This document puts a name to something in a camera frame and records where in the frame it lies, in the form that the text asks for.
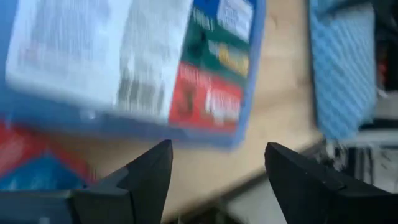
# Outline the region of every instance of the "red label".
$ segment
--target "red label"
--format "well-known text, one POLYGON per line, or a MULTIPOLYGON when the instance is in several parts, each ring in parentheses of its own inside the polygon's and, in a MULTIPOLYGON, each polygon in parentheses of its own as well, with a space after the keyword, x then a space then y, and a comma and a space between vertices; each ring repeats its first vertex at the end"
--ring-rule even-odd
POLYGON ((16 168, 38 159, 46 152, 52 153, 61 163, 89 184, 93 181, 88 164, 69 155, 60 147, 49 149, 46 139, 34 133, 0 123, 0 178, 16 168))
POLYGON ((181 63, 170 109, 170 124, 235 131, 243 91, 216 74, 181 63))

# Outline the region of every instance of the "black object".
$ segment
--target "black object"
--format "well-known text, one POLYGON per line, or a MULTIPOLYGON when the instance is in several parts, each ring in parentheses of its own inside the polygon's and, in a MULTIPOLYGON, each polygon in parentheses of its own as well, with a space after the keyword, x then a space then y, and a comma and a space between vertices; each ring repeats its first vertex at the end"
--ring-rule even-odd
POLYGON ((384 119, 384 118, 375 118, 372 123, 362 125, 359 130, 367 131, 367 130, 396 130, 398 129, 398 120, 397 119, 384 119))
POLYGON ((327 9, 326 13, 336 14, 352 7, 361 6, 363 4, 372 4, 377 22, 391 34, 396 36, 398 35, 398 27, 396 17, 394 15, 395 3, 396 0, 343 0, 338 1, 331 8, 327 9))
POLYGON ((386 53, 387 71, 385 74, 384 87, 386 91, 396 91, 398 90, 398 40, 388 45, 386 53))
POLYGON ((87 189, 0 192, 0 223, 159 224, 172 160, 167 140, 87 189))
POLYGON ((269 143, 266 169, 288 224, 398 223, 398 195, 269 143))

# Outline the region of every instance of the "blue cloth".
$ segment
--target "blue cloth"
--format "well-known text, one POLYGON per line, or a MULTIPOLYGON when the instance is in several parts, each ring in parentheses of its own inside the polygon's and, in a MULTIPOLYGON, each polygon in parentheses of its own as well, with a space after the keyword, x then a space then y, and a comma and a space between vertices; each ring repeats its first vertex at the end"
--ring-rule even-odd
POLYGON ((318 128, 327 139, 353 137, 376 105, 374 11, 370 4, 325 15, 339 0, 310 0, 318 128))

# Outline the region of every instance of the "blue package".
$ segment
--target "blue package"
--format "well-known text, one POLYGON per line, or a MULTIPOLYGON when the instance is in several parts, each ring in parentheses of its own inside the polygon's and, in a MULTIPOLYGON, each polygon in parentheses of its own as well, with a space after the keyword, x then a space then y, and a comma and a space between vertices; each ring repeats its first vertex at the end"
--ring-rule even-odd
POLYGON ((86 182, 51 154, 32 159, 0 178, 0 190, 83 189, 86 182))
MULTIPOLYGON (((183 129, 161 126, 154 123, 113 116, 90 108, 81 108, 66 103, 46 100, 34 95, 22 93, 8 87, 5 81, 5 64, 11 39, 12 27, 19 1, 0 2, 0 114, 3 119, 42 129, 57 129, 66 132, 87 133, 111 138, 114 136, 144 139, 178 139, 182 142, 200 142, 230 149, 243 139, 252 105, 256 82, 261 42, 266 16, 266 1, 250 0, 254 16, 250 34, 250 67, 244 99, 241 104, 239 124, 233 134, 214 133, 203 130, 183 129)), ((194 5, 209 16, 216 17, 219 0, 194 0, 194 5)))

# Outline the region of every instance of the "table surface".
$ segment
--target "table surface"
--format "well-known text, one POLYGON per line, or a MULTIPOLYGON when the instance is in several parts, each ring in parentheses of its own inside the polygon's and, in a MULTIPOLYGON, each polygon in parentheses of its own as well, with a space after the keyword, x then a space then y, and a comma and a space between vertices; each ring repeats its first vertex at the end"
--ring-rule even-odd
MULTIPOLYGON (((264 170, 267 142, 299 151, 321 139, 313 114, 306 0, 267 0, 266 33, 246 140, 231 153, 174 147, 164 217, 205 202, 264 170)), ((99 176, 134 160, 156 142, 52 136, 85 158, 99 176)))

